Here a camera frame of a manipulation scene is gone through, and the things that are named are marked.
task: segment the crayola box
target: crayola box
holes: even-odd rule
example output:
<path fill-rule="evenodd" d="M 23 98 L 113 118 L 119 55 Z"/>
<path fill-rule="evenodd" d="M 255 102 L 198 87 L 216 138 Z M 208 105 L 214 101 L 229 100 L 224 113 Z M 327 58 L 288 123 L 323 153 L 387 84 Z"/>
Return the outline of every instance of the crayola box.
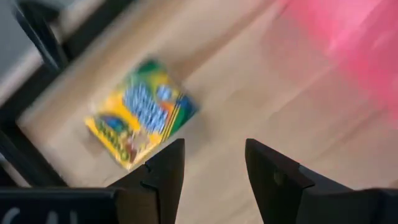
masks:
<path fill-rule="evenodd" d="M 195 110 L 164 66 L 148 60 L 128 74 L 85 123 L 115 159 L 131 169 L 187 122 Z"/>

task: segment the pink object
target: pink object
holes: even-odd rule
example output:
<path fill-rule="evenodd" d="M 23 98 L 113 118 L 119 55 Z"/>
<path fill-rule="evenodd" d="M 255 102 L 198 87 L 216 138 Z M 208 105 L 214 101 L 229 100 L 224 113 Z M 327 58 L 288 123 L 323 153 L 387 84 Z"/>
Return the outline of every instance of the pink object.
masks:
<path fill-rule="evenodd" d="M 398 118 L 398 0 L 291 0 L 287 12 Z"/>

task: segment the hardwood floor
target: hardwood floor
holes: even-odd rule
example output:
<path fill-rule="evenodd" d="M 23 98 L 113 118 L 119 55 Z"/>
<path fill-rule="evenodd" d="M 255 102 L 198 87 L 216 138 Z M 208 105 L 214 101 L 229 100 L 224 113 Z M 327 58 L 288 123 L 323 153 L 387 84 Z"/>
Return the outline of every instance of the hardwood floor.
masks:
<path fill-rule="evenodd" d="M 19 125 L 70 185 L 114 182 L 127 172 L 91 140 L 83 118 L 152 56 L 200 106 L 169 141 L 186 139 L 177 223 L 261 223 L 246 138 L 354 189 L 396 186 L 398 138 L 387 112 L 285 8 L 271 0 L 151 0 L 127 9 Z"/>

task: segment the black frame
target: black frame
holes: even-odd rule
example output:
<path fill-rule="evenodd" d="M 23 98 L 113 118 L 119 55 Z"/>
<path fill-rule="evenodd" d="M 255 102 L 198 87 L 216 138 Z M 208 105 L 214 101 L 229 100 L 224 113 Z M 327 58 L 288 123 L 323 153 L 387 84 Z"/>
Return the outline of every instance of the black frame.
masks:
<path fill-rule="evenodd" d="M 136 0 L 106 0 L 61 44 L 68 60 L 76 60 L 124 9 L 135 2 Z M 42 64 L 0 107 L 0 153 L 31 186 L 67 186 L 16 123 L 22 113 L 65 69 L 67 67 L 54 70 Z"/>
<path fill-rule="evenodd" d="M 3 223 L 48 223 L 56 214 L 64 223 L 172 224 L 184 167 L 185 142 L 177 139 L 107 188 L 15 188 L 0 169 L 0 218 Z"/>
<path fill-rule="evenodd" d="M 398 223 L 396 189 L 350 189 L 255 139 L 245 159 L 264 223 Z"/>

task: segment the black metal bar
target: black metal bar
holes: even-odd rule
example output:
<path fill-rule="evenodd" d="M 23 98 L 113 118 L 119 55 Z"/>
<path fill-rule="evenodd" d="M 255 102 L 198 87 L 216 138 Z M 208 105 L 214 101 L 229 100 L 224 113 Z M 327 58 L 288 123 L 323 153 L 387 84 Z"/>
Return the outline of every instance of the black metal bar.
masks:
<path fill-rule="evenodd" d="M 112 21 L 135 0 L 107 0 L 63 44 L 69 61 L 76 60 Z M 40 152 L 17 127 L 22 113 L 57 79 L 63 70 L 41 65 L 0 107 L 0 153 L 28 183 L 65 185 Z"/>
<path fill-rule="evenodd" d="M 0 130 L 0 151 L 31 186 L 67 186 L 15 123 Z"/>
<path fill-rule="evenodd" d="M 17 183 L 10 175 L 0 166 L 0 187 L 17 187 Z"/>
<path fill-rule="evenodd" d="M 63 70 L 68 65 L 67 56 L 55 38 L 43 12 L 36 2 L 16 4 L 15 17 L 26 35 L 39 50 L 43 61 L 51 70 Z"/>
<path fill-rule="evenodd" d="M 136 0 L 107 0 L 63 44 L 68 59 L 76 60 L 120 13 Z M 0 123 L 14 121 L 61 75 L 41 65 L 1 106 Z"/>

